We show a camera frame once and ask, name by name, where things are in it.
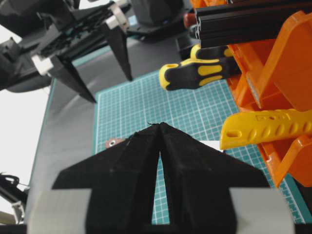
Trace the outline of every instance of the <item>yellow and black screwdriver handle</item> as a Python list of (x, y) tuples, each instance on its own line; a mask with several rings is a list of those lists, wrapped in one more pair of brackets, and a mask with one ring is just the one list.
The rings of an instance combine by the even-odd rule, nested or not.
[(189, 58), (181, 64), (166, 64), (159, 71), (160, 86), (168, 91), (197, 89), (212, 81), (240, 73), (233, 57), (201, 60)]
[(232, 56), (230, 49), (226, 45), (201, 49), (200, 45), (197, 44), (191, 49), (191, 59), (215, 59)]

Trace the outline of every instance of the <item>gray table surface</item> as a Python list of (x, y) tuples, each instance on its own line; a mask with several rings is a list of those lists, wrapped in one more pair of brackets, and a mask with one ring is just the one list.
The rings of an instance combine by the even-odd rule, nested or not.
[[(175, 37), (128, 39), (128, 50), (134, 77), (180, 61)], [(78, 66), (78, 71), (94, 95), (126, 82), (110, 50)], [(59, 172), (92, 155), (94, 109), (94, 104), (53, 81), (30, 180), (26, 222), (41, 192), (51, 189)]]

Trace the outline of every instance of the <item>orange plastic rack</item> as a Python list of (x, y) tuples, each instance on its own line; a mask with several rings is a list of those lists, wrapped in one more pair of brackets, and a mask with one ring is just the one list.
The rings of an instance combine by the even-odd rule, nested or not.
[(190, 0), (193, 8), (226, 4), (226, 0)]
[[(229, 48), (242, 72), (228, 79), (240, 111), (312, 109), (312, 13), (290, 16), (276, 39)], [(276, 187), (286, 173), (312, 186), (312, 137), (262, 143), (258, 148)]]

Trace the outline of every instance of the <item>cutting mat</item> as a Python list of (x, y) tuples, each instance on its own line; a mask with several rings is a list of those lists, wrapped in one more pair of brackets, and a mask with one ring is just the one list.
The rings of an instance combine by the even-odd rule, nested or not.
[[(238, 112), (226, 81), (215, 81), (197, 90), (166, 92), (159, 86), (158, 71), (98, 92), (96, 99), (94, 153), (104, 150), (109, 138), (127, 138), (148, 127), (148, 123), (166, 122), (197, 140), (219, 140), (226, 117)], [(227, 153), (261, 169), (273, 186), (257, 146), (235, 148)], [(291, 176), (283, 181), (281, 191), (295, 223), (312, 222)], [(161, 160), (157, 169), (152, 223), (169, 223)]]

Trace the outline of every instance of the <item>small brown object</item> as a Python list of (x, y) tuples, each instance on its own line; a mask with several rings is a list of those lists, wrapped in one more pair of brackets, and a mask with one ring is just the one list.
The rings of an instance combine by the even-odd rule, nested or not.
[(108, 149), (114, 145), (117, 145), (117, 144), (123, 142), (124, 140), (125, 139), (121, 139), (121, 138), (111, 138), (105, 142), (105, 148)]
[(183, 18), (185, 28), (189, 28), (196, 24), (196, 17), (194, 13), (186, 13)]

